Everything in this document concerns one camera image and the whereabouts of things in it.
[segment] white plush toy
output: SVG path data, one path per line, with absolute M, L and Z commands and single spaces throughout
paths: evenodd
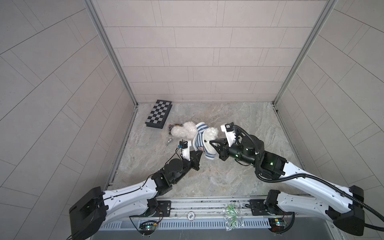
M 204 122 L 196 125 L 193 122 L 186 122 L 182 127 L 173 127 L 171 134 L 174 137 L 191 140 L 195 151 L 203 151 L 208 159 L 214 159 L 217 154 L 209 141 L 217 139 L 218 130 L 215 127 L 208 127 Z

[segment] metal corner post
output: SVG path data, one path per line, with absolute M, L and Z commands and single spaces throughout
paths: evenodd
M 95 28 L 96 28 L 99 36 L 100 36 L 101 41 L 102 41 L 103 45 L 106 47 L 107 53 L 111 58 L 112 64 L 115 67 L 121 81 L 124 84 L 124 87 L 127 89 L 129 96 L 131 97 L 131 99 L 132 99 L 132 101 L 136 107 L 137 101 L 135 99 L 135 96 L 132 92 L 132 89 L 130 88 L 130 86 L 128 84 L 127 78 L 126 78 L 126 76 L 125 76 L 125 74 L 124 74 L 124 72 L 123 72 L 123 70 L 119 64 L 119 61 L 116 57 L 116 54 L 113 50 L 113 47 L 112 47 L 110 41 L 108 39 L 108 36 L 107 36 L 107 34 L 103 28 L 103 25 L 100 22 L 100 19 L 97 15 L 96 10 L 94 8 L 94 5 L 92 3 L 92 0 L 83 0 L 83 1 L 84 1 L 85 8 L 87 9 L 89 16 L 91 17 L 93 25 L 95 26 Z
M 336 4 L 336 2 L 337 0 L 328 0 L 325 3 L 323 10 L 321 11 L 319 17 L 317 18 L 316 23 L 314 24 L 307 40 L 305 41 L 303 47 L 301 48 L 299 54 L 297 55 L 296 60 L 292 65 L 292 68 L 288 72 L 287 77 L 283 82 L 283 85 L 281 86 L 279 92 L 277 93 L 276 98 L 273 100 L 273 104 L 275 106 L 280 101 L 281 96 L 283 95 L 284 91 L 288 87 L 288 84 L 292 80 L 296 71 L 299 69 L 300 64 L 303 62 L 304 57 L 307 55 L 317 35 L 319 35 L 321 28 L 323 27 L 324 23 L 326 22 L 329 15 L 331 14 L 331 11 L 333 10 L 333 6 Z

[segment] chessboard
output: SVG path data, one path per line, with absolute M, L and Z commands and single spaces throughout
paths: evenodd
M 145 124 L 147 127 L 163 128 L 172 107 L 171 101 L 157 100 Z

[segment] robotic arm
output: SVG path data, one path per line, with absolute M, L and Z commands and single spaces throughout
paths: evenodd
M 232 157 L 236 162 L 246 163 L 255 168 L 258 179 L 264 182 L 285 182 L 297 187 L 311 196 L 290 195 L 278 190 L 270 190 L 263 206 L 249 207 L 282 215 L 284 212 L 300 212 L 321 217 L 333 222 L 339 229 L 362 236 L 364 227 L 378 231 L 384 228 L 364 223 L 363 207 L 384 221 L 384 216 L 364 203 L 364 191 L 357 187 L 343 187 L 327 182 L 288 162 L 285 158 L 264 150 L 264 142 L 248 134 L 232 123 L 221 126 L 226 138 L 210 141 L 210 144 L 223 161 Z M 150 175 L 145 182 L 118 190 L 101 191 L 100 187 L 91 189 L 70 208 L 71 239 L 83 240 L 95 234 L 100 226 L 131 216 L 151 216 L 158 209 L 156 197 L 172 189 L 172 184 L 189 172 L 199 170 L 201 151 L 189 151 L 190 141 L 181 141 L 182 158 L 171 158 L 165 166 Z M 145 225 L 138 229 L 149 235 L 156 228 Z

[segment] white fluffy fur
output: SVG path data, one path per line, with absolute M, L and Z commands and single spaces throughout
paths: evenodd
M 182 127 L 179 127 L 179 126 L 173 127 L 170 132 L 174 137 L 193 140 L 193 138 L 197 133 L 197 128 L 195 123 L 186 122 L 183 124 Z
M 211 146 L 211 144 L 209 144 L 209 141 L 217 139 L 217 135 L 218 130 L 215 127 L 210 127 L 204 131 L 204 140 L 207 141 L 207 143 L 205 144 L 205 148 L 211 154 L 215 154 L 216 150 Z

